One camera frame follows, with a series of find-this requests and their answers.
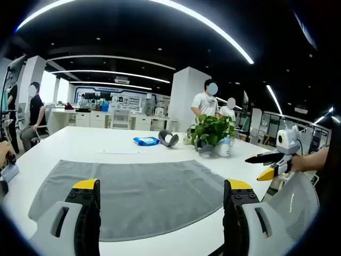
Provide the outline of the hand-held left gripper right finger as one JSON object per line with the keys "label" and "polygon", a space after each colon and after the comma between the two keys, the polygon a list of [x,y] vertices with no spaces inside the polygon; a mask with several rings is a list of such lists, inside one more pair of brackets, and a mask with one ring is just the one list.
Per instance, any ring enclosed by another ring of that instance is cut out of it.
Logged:
{"label": "hand-held left gripper right finger", "polygon": [[243,181],[224,181],[223,209],[224,255],[285,255],[295,243],[279,213]]}

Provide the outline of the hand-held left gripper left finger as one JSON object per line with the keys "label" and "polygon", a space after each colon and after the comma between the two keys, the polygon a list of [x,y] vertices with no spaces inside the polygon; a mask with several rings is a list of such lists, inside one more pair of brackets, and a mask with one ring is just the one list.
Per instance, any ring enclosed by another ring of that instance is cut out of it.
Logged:
{"label": "hand-held left gripper left finger", "polygon": [[39,255],[99,255],[100,209],[100,180],[82,180],[39,217],[29,242]]}

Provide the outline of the person's right hand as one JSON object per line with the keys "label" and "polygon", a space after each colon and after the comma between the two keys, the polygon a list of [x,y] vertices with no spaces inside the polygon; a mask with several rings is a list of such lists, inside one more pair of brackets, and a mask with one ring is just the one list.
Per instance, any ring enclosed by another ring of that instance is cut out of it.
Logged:
{"label": "person's right hand", "polygon": [[300,155],[294,155],[291,160],[291,171],[304,171],[304,157]]}

